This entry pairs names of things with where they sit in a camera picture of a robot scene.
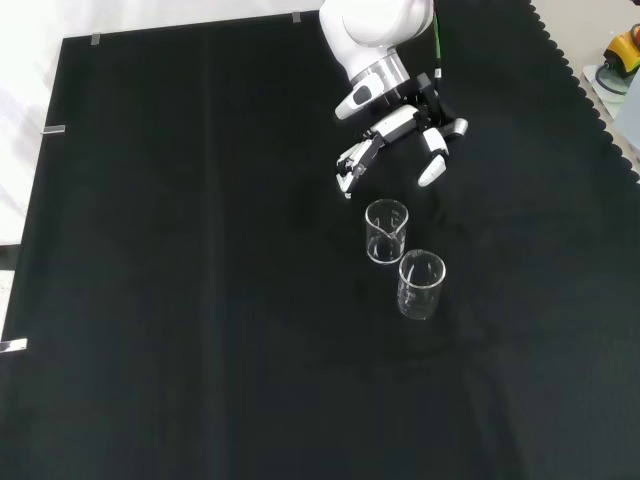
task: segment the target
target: glass beaker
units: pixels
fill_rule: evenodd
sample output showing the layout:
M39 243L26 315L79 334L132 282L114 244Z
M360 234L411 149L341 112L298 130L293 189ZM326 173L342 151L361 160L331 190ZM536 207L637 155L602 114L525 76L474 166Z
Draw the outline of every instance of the glass beaker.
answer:
M396 200L378 200L367 207L364 217L369 258L383 265L400 260L407 237L407 207Z
M398 307L414 320L431 318L438 308L442 283L447 273L444 262L426 250L411 250L400 262Z

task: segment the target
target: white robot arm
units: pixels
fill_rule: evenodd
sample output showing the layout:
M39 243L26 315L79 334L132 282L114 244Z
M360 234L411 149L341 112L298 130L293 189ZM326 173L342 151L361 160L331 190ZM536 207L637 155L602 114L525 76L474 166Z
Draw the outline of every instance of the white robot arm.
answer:
M422 133L429 156L418 184L429 185L446 169L445 138L466 132L467 122L447 114L428 77L412 80L396 53L397 45L422 34L433 17L432 0L326 0L320 9L329 47L353 87L336 108L337 118L372 106L379 110L380 102L393 110L338 160L338 184L347 197L381 148L414 131Z
M353 85L338 106L344 120L410 79L396 46L423 33L433 20L431 0L327 0L320 23Z

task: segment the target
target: table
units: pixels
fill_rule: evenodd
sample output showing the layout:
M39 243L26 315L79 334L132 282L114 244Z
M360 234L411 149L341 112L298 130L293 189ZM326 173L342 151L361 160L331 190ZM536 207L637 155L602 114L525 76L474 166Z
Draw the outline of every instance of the table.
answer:
M65 41L47 123L68 128L43 143L6 325L30 347L0 364L10 478L640 472L636 178L526 2L442 9L468 137L434 189L407 141L351 202L317 14ZM403 47L410 71L432 40ZM382 194L447 262L434 324L366 259Z

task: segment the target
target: white wall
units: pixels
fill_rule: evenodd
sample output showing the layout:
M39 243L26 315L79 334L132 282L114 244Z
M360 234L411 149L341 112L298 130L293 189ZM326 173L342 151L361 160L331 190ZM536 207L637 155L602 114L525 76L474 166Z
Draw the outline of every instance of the white wall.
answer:
M323 0L24 0L0 16L0 245L20 243L63 38L273 15Z

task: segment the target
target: robotic hand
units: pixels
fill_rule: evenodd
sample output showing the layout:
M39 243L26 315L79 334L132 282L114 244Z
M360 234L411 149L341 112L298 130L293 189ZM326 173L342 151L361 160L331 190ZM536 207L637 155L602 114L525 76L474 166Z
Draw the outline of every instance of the robotic hand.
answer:
M466 133L466 120L454 118L442 105L429 77L423 73L411 79L396 53L395 47L421 35L433 16L431 0L326 0L320 9L327 42L353 85L336 108L338 119L365 108L391 112L338 160L336 177L347 198L380 149L416 131L427 150L418 185L429 185L446 170L446 140ZM440 77L438 68L435 81Z

